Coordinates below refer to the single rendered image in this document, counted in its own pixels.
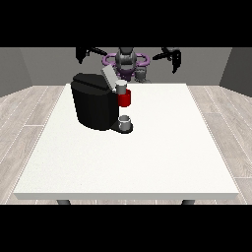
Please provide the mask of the small grey coffee pod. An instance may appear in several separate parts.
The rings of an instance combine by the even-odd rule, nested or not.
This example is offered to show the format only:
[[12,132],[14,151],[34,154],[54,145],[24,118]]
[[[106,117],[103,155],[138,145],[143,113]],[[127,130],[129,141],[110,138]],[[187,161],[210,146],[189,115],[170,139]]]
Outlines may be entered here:
[[125,80],[118,80],[115,82],[116,84],[116,92],[119,95],[125,95],[127,89],[127,82]]

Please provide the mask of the small grey cup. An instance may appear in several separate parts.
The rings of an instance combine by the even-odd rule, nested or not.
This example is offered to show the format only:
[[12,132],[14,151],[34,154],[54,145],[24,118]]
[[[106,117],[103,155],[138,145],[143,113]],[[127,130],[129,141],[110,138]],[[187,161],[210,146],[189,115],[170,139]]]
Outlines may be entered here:
[[127,131],[131,127],[131,119],[128,115],[121,115],[118,118],[119,129],[122,131]]

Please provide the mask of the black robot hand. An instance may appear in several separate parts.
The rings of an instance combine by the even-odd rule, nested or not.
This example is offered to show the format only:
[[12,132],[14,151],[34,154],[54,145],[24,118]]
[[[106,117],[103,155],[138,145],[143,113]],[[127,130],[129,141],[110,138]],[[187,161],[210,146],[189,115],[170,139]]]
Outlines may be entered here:
[[106,56],[107,53],[96,47],[77,47],[76,48],[76,59],[80,64],[83,63],[83,60],[90,55],[90,53],[95,53],[98,55]]
[[163,47],[161,49],[161,53],[153,57],[154,60],[160,60],[164,58],[172,63],[172,73],[175,74],[182,62],[182,53],[180,49],[174,47]]

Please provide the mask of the black coffee machine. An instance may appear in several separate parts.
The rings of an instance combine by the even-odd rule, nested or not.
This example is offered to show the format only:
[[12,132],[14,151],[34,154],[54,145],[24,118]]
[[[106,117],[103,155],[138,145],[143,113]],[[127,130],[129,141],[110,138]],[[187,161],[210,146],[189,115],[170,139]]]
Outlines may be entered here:
[[73,77],[71,91],[78,120],[84,126],[121,134],[133,131],[132,122],[129,130],[119,129],[118,93],[109,88],[103,75],[79,73]]

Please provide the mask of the red pod holder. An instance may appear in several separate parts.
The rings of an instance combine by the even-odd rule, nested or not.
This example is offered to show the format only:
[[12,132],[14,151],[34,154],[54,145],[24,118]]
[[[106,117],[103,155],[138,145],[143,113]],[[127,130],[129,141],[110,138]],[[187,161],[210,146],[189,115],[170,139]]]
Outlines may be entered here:
[[131,91],[126,90],[126,94],[119,94],[118,96],[118,105],[121,107],[127,107],[131,104]]

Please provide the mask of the pale grey machine lid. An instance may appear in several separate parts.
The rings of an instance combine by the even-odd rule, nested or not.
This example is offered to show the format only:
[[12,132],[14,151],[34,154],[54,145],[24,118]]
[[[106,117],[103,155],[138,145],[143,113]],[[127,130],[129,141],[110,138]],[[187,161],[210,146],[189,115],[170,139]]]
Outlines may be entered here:
[[118,78],[114,72],[114,69],[111,65],[107,65],[101,69],[101,74],[105,78],[109,88],[111,90],[114,90],[116,87],[116,82],[118,81]]

